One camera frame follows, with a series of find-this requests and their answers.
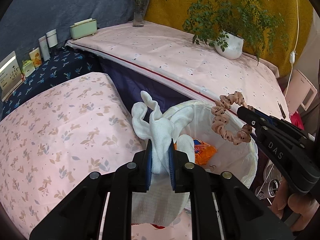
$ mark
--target mint green tissue box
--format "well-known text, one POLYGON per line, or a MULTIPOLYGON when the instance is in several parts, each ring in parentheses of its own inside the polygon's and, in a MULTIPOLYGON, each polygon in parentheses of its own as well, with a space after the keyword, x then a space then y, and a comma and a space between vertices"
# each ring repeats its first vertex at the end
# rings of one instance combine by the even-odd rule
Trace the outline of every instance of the mint green tissue box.
POLYGON ((71 37, 74 40, 95 34, 97 32, 97 20, 87 19, 81 22, 77 22, 70 26, 71 37))

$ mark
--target blue flower pattern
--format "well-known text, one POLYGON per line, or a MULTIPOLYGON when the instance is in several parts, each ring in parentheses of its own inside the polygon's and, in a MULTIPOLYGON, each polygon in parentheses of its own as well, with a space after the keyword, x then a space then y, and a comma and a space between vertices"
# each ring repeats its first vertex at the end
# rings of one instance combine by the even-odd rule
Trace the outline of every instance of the blue flower pattern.
POLYGON ((66 79, 70 80, 92 71, 101 72, 95 56, 69 47, 61 48, 57 55, 36 68, 36 71, 12 92, 9 100, 4 102, 2 119, 37 94, 65 82, 66 79))

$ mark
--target mustard yellow fabric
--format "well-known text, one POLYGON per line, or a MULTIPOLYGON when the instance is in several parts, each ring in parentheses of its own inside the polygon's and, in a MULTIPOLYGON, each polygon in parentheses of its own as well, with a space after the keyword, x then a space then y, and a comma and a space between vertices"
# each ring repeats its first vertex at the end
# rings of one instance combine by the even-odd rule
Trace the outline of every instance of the mustard yellow fabric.
MULTIPOLYGON (((151 0, 145 19, 183 31, 182 24, 188 18, 187 10, 191 3, 195 1, 196 0, 151 0)), ((285 28, 289 35, 288 50, 285 51, 281 42, 277 41, 274 44, 273 55, 269 55, 266 51, 261 54, 261 58, 279 68, 280 76, 283 77, 290 73, 289 53, 294 49, 296 43, 298 30, 296 0, 264 0, 264 4, 270 12, 280 12, 286 23, 285 28)), ((300 30, 296 49, 296 61, 307 42, 312 23, 312 5, 310 2, 308 0, 298 0, 298 5, 300 30)), ((251 53, 251 51, 246 48, 244 48, 244 51, 251 53)))

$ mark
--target pink tablecloth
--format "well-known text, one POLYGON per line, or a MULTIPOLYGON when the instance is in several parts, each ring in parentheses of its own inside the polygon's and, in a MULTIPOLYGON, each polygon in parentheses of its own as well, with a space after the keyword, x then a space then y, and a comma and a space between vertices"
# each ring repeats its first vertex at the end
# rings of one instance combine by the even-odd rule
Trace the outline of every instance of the pink tablecloth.
POLYGON ((245 55, 226 59, 206 45, 193 45, 189 33, 150 22, 143 28, 127 23, 67 45, 113 60, 192 99, 213 101, 240 91, 249 105, 282 118, 279 102, 290 122, 281 89, 265 64, 245 55))

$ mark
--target bed sheet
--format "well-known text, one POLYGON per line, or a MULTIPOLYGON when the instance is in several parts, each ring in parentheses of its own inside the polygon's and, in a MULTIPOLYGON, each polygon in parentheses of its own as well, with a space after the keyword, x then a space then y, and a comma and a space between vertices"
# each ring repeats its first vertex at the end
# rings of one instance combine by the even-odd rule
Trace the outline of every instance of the bed sheet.
POLYGON ((111 79, 89 73, 32 98, 0 124, 0 202, 28 238, 90 172, 142 150, 111 79))
POLYGON ((4 119, 14 109, 29 99, 67 80, 90 72, 102 72, 95 55, 74 50, 70 47, 60 48, 56 56, 52 56, 26 78, 26 80, 4 102, 4 119))
POLYGON ((226 59, 206 45, 193 45, 190 33, 150 22, 143 28, 127 23, 67 45, 117 62, 191 99, 214 101, 240 91, 249 105, 282 118, 279 102, 290 122, 284 96, 266 65, 245 55, 226 59))

